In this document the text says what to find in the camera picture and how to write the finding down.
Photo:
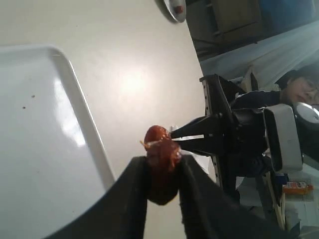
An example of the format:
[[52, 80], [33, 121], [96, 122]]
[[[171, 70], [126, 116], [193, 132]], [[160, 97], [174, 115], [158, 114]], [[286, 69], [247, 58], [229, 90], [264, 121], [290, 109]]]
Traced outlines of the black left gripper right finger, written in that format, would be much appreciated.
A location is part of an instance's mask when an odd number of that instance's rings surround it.
[[191, 155], [178, 165], [182, 223], [188, 239], [289, 239], [286, 231], [232, 201]]

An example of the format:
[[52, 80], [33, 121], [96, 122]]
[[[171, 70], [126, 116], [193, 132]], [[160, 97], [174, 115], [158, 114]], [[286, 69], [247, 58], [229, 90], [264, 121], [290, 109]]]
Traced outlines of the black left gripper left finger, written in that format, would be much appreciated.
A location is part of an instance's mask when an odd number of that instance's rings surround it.
[[149, 172], [144, 156], [134, 157], [108, 192], [51, 239], [141, 239], [147, 214]]

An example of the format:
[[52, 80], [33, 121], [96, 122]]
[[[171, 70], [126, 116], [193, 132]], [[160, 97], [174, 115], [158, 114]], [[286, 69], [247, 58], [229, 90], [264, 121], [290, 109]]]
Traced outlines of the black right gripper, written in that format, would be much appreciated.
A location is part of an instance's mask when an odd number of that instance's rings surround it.
[[[262, 108], [267, 106], [267, 94], [256, 91], [236, 96], [240, 88], [218, 75], [200, 79], [206, 93], [209, 116], [194, 119], [170, 133], [171, 138], [208, 135], [219, 132], [222, 153], [218, 156], [222, 187], [233, 199], [240, 199], [236, 187], [238, 177], [255, 178], [268, 171], [265, 126]], [[219, 154], [219, 142], [214, 138], [176, 140], [180, 148], [202, 156]]]

